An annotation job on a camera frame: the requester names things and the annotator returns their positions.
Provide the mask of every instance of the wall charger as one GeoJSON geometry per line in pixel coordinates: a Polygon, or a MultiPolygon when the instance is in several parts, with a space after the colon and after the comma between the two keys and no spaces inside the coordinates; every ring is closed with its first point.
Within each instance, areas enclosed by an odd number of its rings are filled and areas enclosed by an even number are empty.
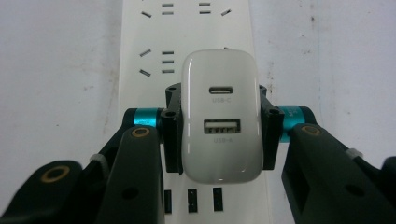
{"type": "Polygon", "coordinates": [[[257,68],[241,50],[201,50],[183,64],[182,162],[199,183],[242,183],[262,171],[257,68]]]}

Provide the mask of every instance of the power strip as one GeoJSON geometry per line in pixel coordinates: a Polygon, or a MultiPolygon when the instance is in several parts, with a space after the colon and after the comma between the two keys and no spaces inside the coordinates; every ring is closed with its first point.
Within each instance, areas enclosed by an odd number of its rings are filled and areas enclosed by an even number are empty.
{"type": "MultiPolygon", "coordinates": [[[[165,89],[180,82],[184,59],[196,50],[241,49],[254,56],[250,27],[248,1],[124,0],[120,117],[131,107],[165,107],[165,89]]],[[[272,223],[265,172],[222,186],[163,177],[172,210],[167,224],[272,223]]]]}

